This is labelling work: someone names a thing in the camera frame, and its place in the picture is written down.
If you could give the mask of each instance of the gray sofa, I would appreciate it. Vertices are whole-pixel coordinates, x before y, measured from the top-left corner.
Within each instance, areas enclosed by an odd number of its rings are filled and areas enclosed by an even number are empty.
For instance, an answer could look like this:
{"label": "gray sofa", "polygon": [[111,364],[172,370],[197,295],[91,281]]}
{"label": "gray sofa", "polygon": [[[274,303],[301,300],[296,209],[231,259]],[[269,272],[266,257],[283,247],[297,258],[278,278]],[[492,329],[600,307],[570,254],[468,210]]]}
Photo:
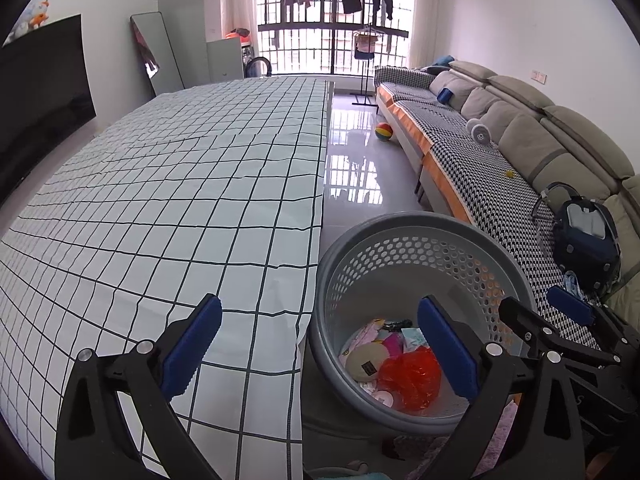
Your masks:
{"label": "gray sofa", "polygon": [[[622,275],[607,304],[640,329],[640,175],[625,153],[587,118],[558,106],[532,85],[463,61],[438,76],[382,67],[374,79],[380,112],[394,130],[434,211],[468,221],[494,236],[527,275],[540,314],[563,335],[586,344],[590,336],[548,306],[546,290],[561,273],[540,248],[530,220],[539,193],[562,181],[604,202],[620,233]],[[454,96],[437,101],[443,88]],[[479,119],[492,143],[480,146],[466,131]],[[552,208],[564,191],[551,196]],[[545,209],[552,219],[552,211]],[[550,222],[543,244],[550,254]]]}

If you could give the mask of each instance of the black backpack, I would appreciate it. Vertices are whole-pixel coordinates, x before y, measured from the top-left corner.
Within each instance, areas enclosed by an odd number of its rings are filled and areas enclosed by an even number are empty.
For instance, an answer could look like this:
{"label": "black backpack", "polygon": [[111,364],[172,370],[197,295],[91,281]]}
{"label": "black backpack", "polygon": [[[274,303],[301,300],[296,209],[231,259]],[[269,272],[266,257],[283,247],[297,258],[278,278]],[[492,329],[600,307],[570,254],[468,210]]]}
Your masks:
{"label": "black backpack", "polygon": [[562,272],[573,271],[586,293],[595,292],[602,297],[620,278],[620,245],[613,217],[602,204],[581,196],[568,184],[554,182],[540,194],[533,207],[534,223],[543,219],[538,216],[540,204],[556,187],[567,190],[570,199],[562,204],[554,219],[554,262]]}

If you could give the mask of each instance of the gray plastic basket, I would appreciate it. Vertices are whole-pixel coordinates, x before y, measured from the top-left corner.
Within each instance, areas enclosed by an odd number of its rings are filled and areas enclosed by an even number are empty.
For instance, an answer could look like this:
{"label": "gray plastic basket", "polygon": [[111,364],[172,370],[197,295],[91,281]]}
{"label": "gray plastic basket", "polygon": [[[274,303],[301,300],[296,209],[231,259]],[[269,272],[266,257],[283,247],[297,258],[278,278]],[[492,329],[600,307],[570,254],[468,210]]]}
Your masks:
{"label": "gray plastic basket", "polygon": [[418,302],[435,295],[454,320],[484,342],[511,354],[522,341],[500,322],[504,297],[535,305],[511,255],[480,229],[435,213],[398,213],[364,222],[324,254],[316,281],[309,345],[325,378],[344,402],[369,420],[405,434],[450,434],[468,406],[443,377],[423,416],[383,406],[366,394],[338,362],[348,339],[374,318],[412,319]]}

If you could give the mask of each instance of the checkered bedsheet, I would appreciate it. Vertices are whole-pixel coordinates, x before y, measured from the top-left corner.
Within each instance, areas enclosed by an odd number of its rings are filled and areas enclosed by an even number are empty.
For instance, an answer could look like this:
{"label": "checkered bedsheet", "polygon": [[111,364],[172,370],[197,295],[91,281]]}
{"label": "checkered bedsheet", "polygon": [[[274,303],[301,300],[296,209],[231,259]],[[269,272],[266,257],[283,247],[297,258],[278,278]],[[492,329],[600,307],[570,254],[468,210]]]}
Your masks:
{"label": "checkered bedsheet", "polygon": [[[468,209],[474,224],[490,234],[514,257],[529,280],[541,316],[554,324],[565,338],[594,345],[585,328],[549,306],[546,291],[561,282],[561,273],[553,260],[544,255],[530,220],[538,199],[536,191],[514,170],[497,146],[481,146],[465,129],[466,121],[457,112],[430,104],[400,101],[399,105],[433,141],[431,153]],[[549,221],[553,215],[540,208]],[[543,243],[551,254],[550,229],[543,229]]]}
{"label": "checkered bedsheet", "polygon": [[[314,304],[326,88],[274,77],[164,94],[39,190],[0,242],[0,412],[54,477],[73,359],[155,340],[217,294],[222,326],[172,407],[225,480],[302,478],[300,356]],[[145,465],[162,472],[130,397]]]}

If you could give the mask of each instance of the colorful ball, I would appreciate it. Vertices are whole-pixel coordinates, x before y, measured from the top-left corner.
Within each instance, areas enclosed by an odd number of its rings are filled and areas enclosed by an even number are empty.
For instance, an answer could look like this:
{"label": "colorful ball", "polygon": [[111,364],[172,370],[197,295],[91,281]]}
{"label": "colorful ball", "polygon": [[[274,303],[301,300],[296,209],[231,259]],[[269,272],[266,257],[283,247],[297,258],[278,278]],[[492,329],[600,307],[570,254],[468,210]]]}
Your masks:
{"label": "colorful ball", "polygon": [[389,140],[393,134],[394,131],[391,129],[391,126],[386,123],[379,123],[378,126],[376,126],[376,137],[380,140]]}

